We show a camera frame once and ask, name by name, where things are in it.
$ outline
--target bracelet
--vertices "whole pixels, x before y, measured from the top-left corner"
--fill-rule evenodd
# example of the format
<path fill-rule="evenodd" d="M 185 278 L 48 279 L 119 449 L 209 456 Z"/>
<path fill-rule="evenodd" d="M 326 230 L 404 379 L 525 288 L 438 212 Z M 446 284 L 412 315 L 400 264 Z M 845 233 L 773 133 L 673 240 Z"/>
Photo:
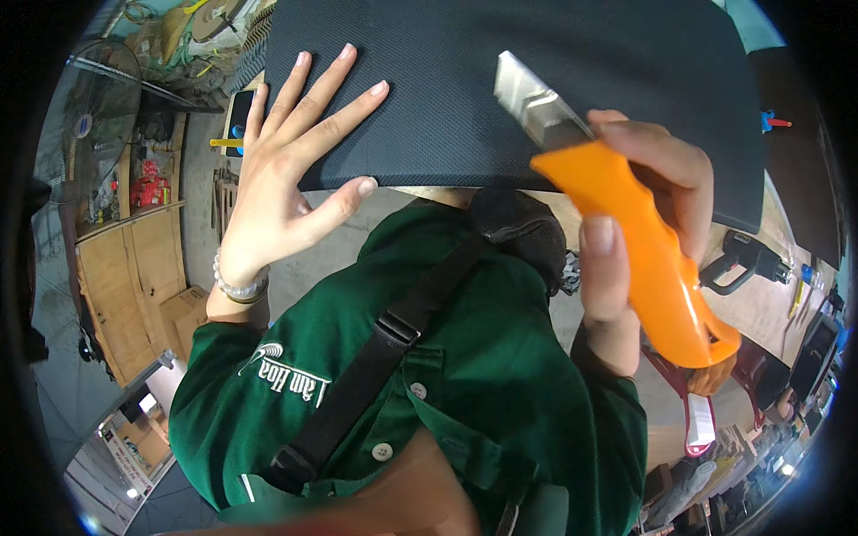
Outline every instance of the bracelet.
<path fill-rule="evenodd" d="M 254 304 L 262 299 L 265 296 L 265 292 L 268 291 L 268 273 L 271 268 L 268 265 L 259 270 L 257 276 L 253 278 L 253 282 L 248 286 L 230 286 L 223 280 L 223 277 L 221 277 L 221 248 L 218 248 L 214 254 L 214 265 L 212 268 L 214 269 L 214 281 L 217 283 L 218 288 L 221 289 L 224 296 L 237 304 Z"/>

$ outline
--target textured black sheet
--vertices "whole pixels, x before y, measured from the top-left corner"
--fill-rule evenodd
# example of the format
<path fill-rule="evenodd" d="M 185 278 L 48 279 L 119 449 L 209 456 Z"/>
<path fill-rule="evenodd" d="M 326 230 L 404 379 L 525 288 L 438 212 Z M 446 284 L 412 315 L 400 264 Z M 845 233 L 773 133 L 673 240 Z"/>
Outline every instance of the textured black sheet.
<path fill-rule="evenodd" d="M 733 22 L 708 0 L 281 0 L 266 59 L 269 104 L 299 51 L 314 54 L 312 82 L 347 42 L 360 59 L 329 113 L 382 79 L 391 93 L 302 190 L 361 174 L 387 186 L 553 190 L 528 168 L 536 147 L 492 94 L 497 55 L 509 49 L 579 113 L 617 108 L 703 148 L 716 173 L 714 220 L 759 228 L 757 90 Z"/>

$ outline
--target hand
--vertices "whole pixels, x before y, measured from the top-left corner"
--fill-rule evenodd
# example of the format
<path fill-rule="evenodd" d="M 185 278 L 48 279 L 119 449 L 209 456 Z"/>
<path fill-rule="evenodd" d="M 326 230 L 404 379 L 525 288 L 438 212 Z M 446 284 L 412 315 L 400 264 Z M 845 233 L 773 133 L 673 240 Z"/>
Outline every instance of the hand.
<path fill-rule="evenodd" d="M 307 169 L 387 97 L 390 87 L 381 81 L 316 124 L 357 56 L 346 45 L 298 101 L 312 61 L 309 52 L 301 52 L 268 118 L 268 87 L 259 86 L 247 116 L 238 199 L 221 244 L 221 276 L 228 285 L 249 285 L 265 265 L 316 244 L 378 187 L 374 178 L 354 178 L 315 210 L 297 188 Z"/>
<path fill-rule="evenodd" d="M 659 214 L 680 239 L 682 253 L 700 263 L 712 221 L 712 164 L 700 148 L 661 125 L 638 123 L 615 110 L 587 115 L 594 132 L 629 159 L 650 188 Z M 640 321 L 629 306 L 630 269 L 619 224 L 593 215 L 581 226 L 583 324 L 593 352 L 619 376 L 632 376 L 640 360 Z"/>

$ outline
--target sleeve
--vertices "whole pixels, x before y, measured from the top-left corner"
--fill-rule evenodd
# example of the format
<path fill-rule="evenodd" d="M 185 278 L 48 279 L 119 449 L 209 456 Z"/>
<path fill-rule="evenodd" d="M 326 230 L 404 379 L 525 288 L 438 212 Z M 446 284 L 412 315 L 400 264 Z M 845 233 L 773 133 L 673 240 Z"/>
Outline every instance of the sleeve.
<path fill-rule="evenodd" d="M 217 509 L 228 504 L 223 490 L 222 442 L 210 437 L 212 424 L 223 418 L 222 400 L 236 365 L 249 358 L 262 336 L 249 328 L 212 322 L 198 328 L 188 371 L 170 408 L 170 446 L 188 481 Z"/>
<path fill-rule="evenodd" d="M 570 357 L 587 384 L 593 407 L 601 533 L 627 534 L 644 499 L 646 412 L 632 379 L 615 376 L 587 346 L 583 325 Z"/>

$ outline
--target wooden cabinet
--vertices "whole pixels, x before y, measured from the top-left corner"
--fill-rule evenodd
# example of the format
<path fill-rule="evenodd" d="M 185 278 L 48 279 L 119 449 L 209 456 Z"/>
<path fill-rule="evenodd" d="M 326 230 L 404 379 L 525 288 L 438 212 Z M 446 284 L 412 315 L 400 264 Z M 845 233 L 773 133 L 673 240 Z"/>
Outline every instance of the wooden cabinet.
<path fill-rule="evenodd" d="M 121 387 L 169 347 L 159 305 L 187 288 L 179 210 L 144 214 L 76 248 L 81 294 Z"/>

